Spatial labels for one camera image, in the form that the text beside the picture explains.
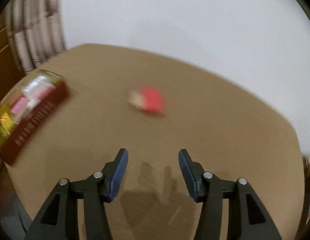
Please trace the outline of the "red rectangular box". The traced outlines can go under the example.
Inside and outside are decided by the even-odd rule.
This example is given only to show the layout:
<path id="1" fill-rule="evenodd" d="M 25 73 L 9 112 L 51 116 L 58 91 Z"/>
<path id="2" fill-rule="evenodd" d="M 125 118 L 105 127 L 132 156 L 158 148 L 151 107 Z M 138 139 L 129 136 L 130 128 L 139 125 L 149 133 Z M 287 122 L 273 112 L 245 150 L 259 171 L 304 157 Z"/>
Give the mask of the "red rectangular box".
<path id="1" fill-rule="evenodd" d="M 162 94 L 155 88 L 143 87 L 141 89 L 142 110 L 149 114 L 162 114 L 164 103 Z"/>

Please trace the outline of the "pink rectangular box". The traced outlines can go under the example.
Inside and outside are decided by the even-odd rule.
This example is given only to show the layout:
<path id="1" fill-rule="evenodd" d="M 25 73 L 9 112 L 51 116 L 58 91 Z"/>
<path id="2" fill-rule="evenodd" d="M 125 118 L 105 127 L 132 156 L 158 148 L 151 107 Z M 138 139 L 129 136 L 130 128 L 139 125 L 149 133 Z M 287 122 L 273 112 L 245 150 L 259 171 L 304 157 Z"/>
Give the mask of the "pink rectangular box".
<path id="1" fill-rule="evenodd" d="M 15 116 L 18 116 L 19 113 L 27 107 L 28 98 L 21 97 L 11 108 L 11 113 Z"/>

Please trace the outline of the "white zigzag patterned box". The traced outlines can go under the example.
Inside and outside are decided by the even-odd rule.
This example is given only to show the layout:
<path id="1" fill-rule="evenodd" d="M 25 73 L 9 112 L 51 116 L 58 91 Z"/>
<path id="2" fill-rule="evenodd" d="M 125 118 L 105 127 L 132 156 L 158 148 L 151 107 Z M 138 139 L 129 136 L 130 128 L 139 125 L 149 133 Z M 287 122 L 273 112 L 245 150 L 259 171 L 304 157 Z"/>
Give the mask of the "white zigzag patterned box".
<path id="1" fill-rule="evenodd" d="M 31 92 L 33 92 L 39 85 L 41 85 L 44 82 L 50 81 L 50 79 L 45 75 L 39 75 L 30 83 L 28 83 L 23 89 L 22 93 L 25 97 L 28 97 Z"/>

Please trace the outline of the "brown wooden block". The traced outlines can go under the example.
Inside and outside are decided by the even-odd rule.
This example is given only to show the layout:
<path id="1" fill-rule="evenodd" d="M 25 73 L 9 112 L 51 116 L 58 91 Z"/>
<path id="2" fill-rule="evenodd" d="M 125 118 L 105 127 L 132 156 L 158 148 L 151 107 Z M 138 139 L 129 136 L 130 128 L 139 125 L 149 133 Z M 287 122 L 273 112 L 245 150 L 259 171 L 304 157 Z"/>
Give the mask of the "brown wooden block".
<path id="1" fill-rule="evenodd" d="M 144 110 L 144 96 L 138 90 L 130 90 L 128 93 L 128 103 L 139 110 Z"/>

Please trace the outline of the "gold tray box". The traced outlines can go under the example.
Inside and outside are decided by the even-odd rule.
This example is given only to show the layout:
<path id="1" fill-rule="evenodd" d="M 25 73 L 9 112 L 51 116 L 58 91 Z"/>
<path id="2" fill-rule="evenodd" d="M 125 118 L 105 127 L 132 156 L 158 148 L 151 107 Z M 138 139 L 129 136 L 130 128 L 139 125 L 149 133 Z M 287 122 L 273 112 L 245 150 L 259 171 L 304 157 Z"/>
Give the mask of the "gold tray box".
<path id="1" fill-rule="evenodd" d="M 22 89 L 39 75 L 50 81 L 39 85 L 28 97 Z M 27 107 L 18 116 L 11 108 L 21 97 L 28 98 Z M 0 102 L 0 160 L 14 164 L 18 154 L 33 133 L 69 97 L 65 79 L 48 70 L 36 69 L 21 79 Z"/>

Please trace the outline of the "brown wooden door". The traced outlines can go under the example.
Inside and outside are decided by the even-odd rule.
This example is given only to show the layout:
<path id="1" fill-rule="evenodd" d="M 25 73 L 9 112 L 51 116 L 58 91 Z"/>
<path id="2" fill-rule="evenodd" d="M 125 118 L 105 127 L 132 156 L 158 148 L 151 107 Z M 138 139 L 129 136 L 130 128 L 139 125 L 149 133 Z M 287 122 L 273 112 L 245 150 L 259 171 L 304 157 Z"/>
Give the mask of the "brown wooden door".
<path id="1" fill-rule="evenodd" d="M 0 14 L 0 101 L 24 77 L 13 51 L 6 27 L 6 15 Z"/>

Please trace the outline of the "patterned curtain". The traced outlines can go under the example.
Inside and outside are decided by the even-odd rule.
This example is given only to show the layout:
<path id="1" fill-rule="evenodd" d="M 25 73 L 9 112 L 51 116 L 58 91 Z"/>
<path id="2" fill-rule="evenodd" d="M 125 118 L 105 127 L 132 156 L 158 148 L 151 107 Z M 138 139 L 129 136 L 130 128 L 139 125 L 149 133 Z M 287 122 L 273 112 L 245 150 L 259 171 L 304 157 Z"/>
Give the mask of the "patterned curtain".
<path id="1" fill-rule="evenodd" d="M 23 72 L 66 50 L 61 0 L 10 0 L 5 16 L 9 43 Z"/>

